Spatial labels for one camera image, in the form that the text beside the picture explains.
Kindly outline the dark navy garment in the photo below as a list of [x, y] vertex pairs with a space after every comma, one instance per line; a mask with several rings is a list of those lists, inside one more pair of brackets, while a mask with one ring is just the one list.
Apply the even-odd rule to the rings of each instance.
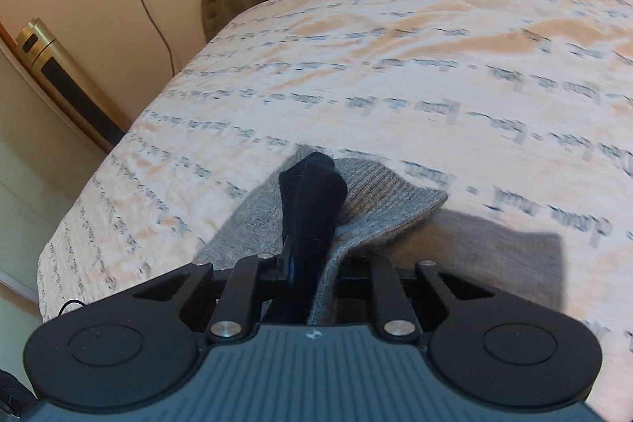
[[348, 186], [334, 160], [312, 152], [279, 174], [286, 283], [264, 316], [267, 324], [307, 324]]

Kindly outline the white duvet with blue script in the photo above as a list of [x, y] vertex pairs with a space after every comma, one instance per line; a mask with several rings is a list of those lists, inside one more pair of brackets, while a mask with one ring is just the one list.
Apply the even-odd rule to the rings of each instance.
[[632, 416], [632, 0], [275, 0], [142, 111], [39, 259], [44, 319], [189, 262], [299, 145], [562, 240], [601, 341], [590, 405]]

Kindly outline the gold tower fan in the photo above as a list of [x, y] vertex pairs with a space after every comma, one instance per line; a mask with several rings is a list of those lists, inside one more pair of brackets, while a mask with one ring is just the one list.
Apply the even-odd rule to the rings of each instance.
[[16, 38], [17, 55], [61, 111], [106, 153], [131, 122], [90, 79], [45, 23], [33, 18]]

